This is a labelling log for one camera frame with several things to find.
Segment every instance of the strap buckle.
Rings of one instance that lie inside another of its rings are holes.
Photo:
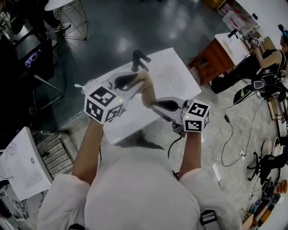
[[[200,222],[205,230],[220,230],[217,217],[213,210],[206,210],[200,216]]]

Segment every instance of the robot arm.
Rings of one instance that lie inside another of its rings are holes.
[[[119,116],[136,93],[142,92],[142,100],[145,92],[155,97],[152,81],[145,71],[114,73],[102,83],[93,80],[86,86],[75,86],[81,87],[85,93],[84,112],[101,124]],[[149,97],[148,102],[143,100],[143,103],[146,102],[146,107],[149,107],[152,101],[155,98]]]
[[[183,101],[176,97],[160,98],[152,104],[151,109],[172,122],[173,131],[182,137],[185,137],[185,132],[202,132],[210,117],[208,104],[197,100]]]

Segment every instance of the black cable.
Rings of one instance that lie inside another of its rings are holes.
[[[227,107],[226,109],[232,108],[233,106],[235,106],[235,104],[231,105],[230,107]]]
[[[258,106],[258,108],[256,109],[256,112],[255,112],[255,114],[254,114],[254,117],[253,117],[253,120],[252,120],[252,124],[251,124],[250,134],[249,134],[249,138],[248,138],[248,142],[247,142],[247,146],[246,146],[246,148],[245,148],[245,152],[247,152],[247,148],[248,148],[248,145],[249,145],[249,141],[250,141],[250,137],[251,137],[251,132],[252,132],[252,127],[253,127],[253,123],[254,123],[254,119],[255,119],[256,113],[257,113],[258,109],[260,108],[261,104],[262,104],[264,101],[265,101],[265,99],[260,103],[260,105]],[[223,156],[223,152],[224,152],[225,145],[231,140],[232,135],[233,135],[233,126],[232,126],[232,124],[230,123],[230,121],[227,121],[227,122],[231,125],[232,134],[231,134],[229,140],[224,144],[223,149],[222,149],[222,153],[221,153],[221,162],[222,162],[222,165],[223,165],[224,167],[229,167],[229,166],[235,164],[237,161],[239,161],[239,160],[241,159],[241,157],[240,157],[240,158],[239,158],[238,160],[236,160],[234,163],[229,164],[229,165],[224,165],[224,163],[223,163],[223,158],[222,158],[222,156]]]
[[[172,142],[172,144],[170,145],[169,150],[168,150],[168,159],[170,158],[170,150],[171,150],[172,146],[173,146],[177,141],[179,141],[179,140],[181,140],[181,139],[182,139],[182,137],[179,137],[178,139],[174,140],[174,141]],[[173,176],[178,180],[178,174],[179,174],[179,172],[174,172],[174,170],[172,170],[172,172],[173,172]]]
[[[101,153],[101,141],[102,141],[103,135],[104,135],[104,133],[102,133],[102,137],[101,137],[101,140],[100,140],[100,145],[99,145],[100,163],[101,163],[101,161],[102,161],[102,153]]]
[[[101,163],[101,161],[102,161],[101,146],[99,146],[99,154],[100,154],[100,163]]]
[[[249,97],[246,97],[243,101],[241,101],[241,102],[244,102],[244,101],[246,101],[247,100],[247,98],[250,98],[250,97],[252,97],[253,95],[255,95],[256,93],[258,93],[259,91],[257,91],[257,92],[255,92],[254,94],[252,94],[251,96],[249,96]]]
[[[263,103],[264,101],[265,101],[265,99],[260,103],[260,105],[258,106],[258,108],[256,109],[256,112],[255,112],[255,114],[254,114],[254,117],[253,117],[253,120],[252,120],[252,124],[251,124],[250,134],[249,134],[249,138],[248,138],[248,142],[247,142],[247,146],[246,146],[245,152],[247,152],[247,148],[248,148],[248,145],[249,145],[249,141],[250,141],[250,137],[251,137],[251,132],[252,132],[252,127],[253,127],[253,122],[254,122],[256,113],[257,113],[258,109],[260,108],[260,106],[262,105],[262,103]]]
[[[171,150],[172,146],[173,146],[177,141],[179,141],[179,140],[181,140],[181,139],[182,139],[182,137],[179,137],[177,140],[174,140],[174,141],[172,142],[172,144],[170,145],[169,150],[168,150],[168,159],[170,158],[170,150]]]
[[[224,167],[229,167],[229,166],[235,164],[237,161],[239,161],[239,160],[241,159],[241,157],[240,157],[240,158],[239,158],[238,160],[236,160],[234,163],[229,164],[229,165],[224,165],[224,163],[223,163],[223,152],[224,152],[224,149],[225,149],[225,145],[231,140],[231,138],[232,138],[232,136],[233,136],[233,131],[234,131],[232,124],[231,124],[230,122],[228,122],[228,123],[231,125],[232,133],[231,133],[231,136],[230,136],[229,140],[226,141],[226,143],[224,144],[223,149],[222,149],[222,153],[221,153],[221,162],[222,162],[222,165],[223,165]]]
[[[250,55],[250,54],[252,54],[253,52],[254,52],[254,50],[255,50],[256,48],[254,48],[250,53],[248,53],[246,56],[245,56],[245,58],[237,65],[237,67],[235,68],[235,74],[237,75],[237,77],[239,77],[245,84],[249,84],[247,81],[245,81],[244,79],[242,79],[238,74],[237,74],[237,68],[238,68],[238,66],[246,59],[246,57],[248,56],[248,55]]]

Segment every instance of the bottle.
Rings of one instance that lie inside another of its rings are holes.
[[[35,51],[26,61],[25,61],[25,66],[29,68],[31,64],[38,58],[41,50]]]

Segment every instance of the white box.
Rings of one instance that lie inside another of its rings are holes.
[[[85,96],[84,112],[104,124],[121,114],[126,101],[101,84],[96,84]]]

